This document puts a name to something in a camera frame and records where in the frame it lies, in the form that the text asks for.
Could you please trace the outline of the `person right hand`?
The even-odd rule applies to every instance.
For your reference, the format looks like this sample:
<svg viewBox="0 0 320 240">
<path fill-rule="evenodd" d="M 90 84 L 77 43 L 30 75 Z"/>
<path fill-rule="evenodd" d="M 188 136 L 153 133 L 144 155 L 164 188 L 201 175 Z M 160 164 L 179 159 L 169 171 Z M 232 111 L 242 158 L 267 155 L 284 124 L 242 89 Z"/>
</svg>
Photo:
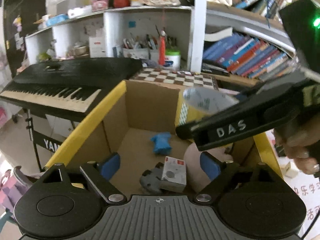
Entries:
<svg viewBox="0 0 320 240">
<path fill-rule="evenodd" d="M 296 118 L 276 127 L 273 131 L 276 144 L 284 148 L 286 156 L 304 174 L 319 173 L 319 113 Z"/>
</svg>

